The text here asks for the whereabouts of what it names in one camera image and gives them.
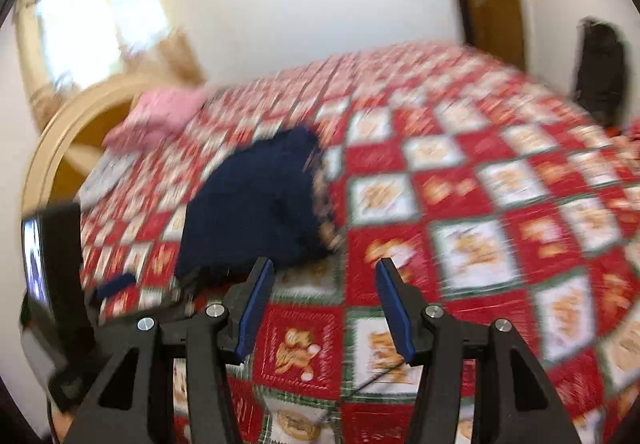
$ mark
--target wire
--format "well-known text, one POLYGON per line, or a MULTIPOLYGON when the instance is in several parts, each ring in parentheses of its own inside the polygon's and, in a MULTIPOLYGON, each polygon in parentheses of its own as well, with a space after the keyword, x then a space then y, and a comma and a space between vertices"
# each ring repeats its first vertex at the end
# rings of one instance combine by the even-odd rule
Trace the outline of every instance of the wire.
POLYGON ((51 413, 51 401, 49 400, 49 397, 47 397, 47 421, 49 422, 49 430, 51 431, 51 440, 53 441, 53 444, 60 444, 56 427, 53 424, 53 414, 51 413))
POLYGON ((373 384, 374 382, 376 382, 377 380, 382 379, 383 377, 386 376, 386 374, 390 374, 392 371, 397 370, 398 368, 400 368, 404 363, 404 361, 400 361, 398 364, 395 364, 394 366, 392 366, 391 368, 387 368, 386 370, 383 370, 382 372, 380 372, 379 374, 376 374, 375 376, 371 377, 371 379, 366 380, 365 382, 363 382, 358 388, 356 388, 355 390, 353 390, 349 395, 345 396, 345 397, 341 397, 340 400, 338 402, 335 403, 335 405, 333 405, 331 408, 329 408, 326 413, 316 422, 316 426, 320 426, 321 424, 324 424, 328 419, 329 416, 337 409, 340 408, 340 405, 346 401, 348 401, 351 397, 353 397, 354 395, 358 394, 359 392, 361 392, 362 390, 364 390, 367 386, 369 386, 370 384, 373 384))

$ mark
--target navy blue cloth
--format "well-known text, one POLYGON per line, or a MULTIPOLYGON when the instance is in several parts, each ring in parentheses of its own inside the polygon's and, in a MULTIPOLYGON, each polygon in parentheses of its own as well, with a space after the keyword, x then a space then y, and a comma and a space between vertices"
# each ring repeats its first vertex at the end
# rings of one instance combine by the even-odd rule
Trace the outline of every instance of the navy blue cloth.
POLYGON ((187 205, 178 282, 206 272, 220 283, 260 256, 276 268, 326 256, 313 211, 320 155, 316 135, 298 126, 228 157, 187 205))

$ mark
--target red quilt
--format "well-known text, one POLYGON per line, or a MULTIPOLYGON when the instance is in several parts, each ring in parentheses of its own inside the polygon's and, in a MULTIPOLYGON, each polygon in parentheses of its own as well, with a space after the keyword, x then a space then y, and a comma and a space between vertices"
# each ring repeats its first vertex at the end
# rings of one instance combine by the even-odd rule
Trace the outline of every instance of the red quilt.
MULTIPOLYGON (((278 270, 255 353, 230 367, 244 440, 403 442, 419 369, 398 368, 316 424, 400 359, 374 287, 384 256, 459 318, 510 319, 583 441, 608 437, 638 394, 639 181, 579 110, 471 48, 332 56, 226 90, 82 218, 84 286, 138 277, 103 315, 157 304, 202 182, 236 147, 299 122, 321 137, 346 242, 325 262, 278 270)), ((456 442, 470 436, 472 377, 465 367, 456 442)), ((181 439, 186 423, 176 418, 181 439)))

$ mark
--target monitor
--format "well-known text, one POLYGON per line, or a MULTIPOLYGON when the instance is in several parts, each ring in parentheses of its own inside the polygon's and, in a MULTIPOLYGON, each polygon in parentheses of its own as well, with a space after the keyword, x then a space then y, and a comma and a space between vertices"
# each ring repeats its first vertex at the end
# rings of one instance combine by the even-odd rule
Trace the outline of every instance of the monitor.
POLYGON ((42 271, 42 247, 40 229, 36 218, 25 221, 22 227, 22 248, 24 251, 24 270, 26 273, 27 293, 47 311, 50 310, 49 291, 42 271))

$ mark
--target lace curtain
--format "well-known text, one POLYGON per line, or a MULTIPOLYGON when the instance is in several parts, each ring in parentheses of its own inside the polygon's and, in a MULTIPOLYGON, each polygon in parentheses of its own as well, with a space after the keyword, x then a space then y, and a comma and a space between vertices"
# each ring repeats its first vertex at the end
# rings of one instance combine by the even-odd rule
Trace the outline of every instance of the lace curtain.
POLYGON ((116 72, 168 69, 189 83, 204 80, 161 0, 18 0, 14 21, 41 129, 66 98, 116 72))

